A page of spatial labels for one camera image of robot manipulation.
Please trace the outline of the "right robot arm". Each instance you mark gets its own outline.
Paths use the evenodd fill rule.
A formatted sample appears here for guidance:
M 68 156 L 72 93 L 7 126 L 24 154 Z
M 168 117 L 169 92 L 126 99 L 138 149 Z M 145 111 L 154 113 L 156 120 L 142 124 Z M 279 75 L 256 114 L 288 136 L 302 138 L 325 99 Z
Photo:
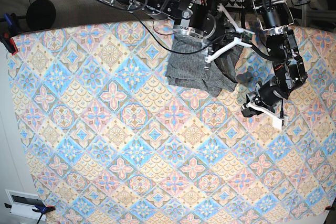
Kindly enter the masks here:
M 221 0 L 97 0 L 134 14 L 143 11 L 156 20 L 171 19 L 176 36 L 201 44 L 197 50 L 210 63 L 236 46 L 252 47 L 253 32 L 240 28 Z

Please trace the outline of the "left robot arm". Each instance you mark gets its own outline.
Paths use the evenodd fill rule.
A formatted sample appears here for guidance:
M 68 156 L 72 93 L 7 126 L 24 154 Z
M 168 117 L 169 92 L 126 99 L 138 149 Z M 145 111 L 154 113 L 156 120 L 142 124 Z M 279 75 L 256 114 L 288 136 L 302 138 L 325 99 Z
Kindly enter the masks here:
M 251 0 L 251 4 L 260 30 L 266 33 L 267 54 L 262 54 L 256 46 L 253 50 L 271 61 L 274 76 L 264 84 L 256 84 L 254 91 L 246 95 L 241 111 L 246 118 L 264 113 L 271 117 L 273 127 L 280 130 L 287 125 L 288 117 L 284 111 L 276 113 L 275 107 L 303 86 L 308 74 L 289 27 L 294 19 L 286 0 Z

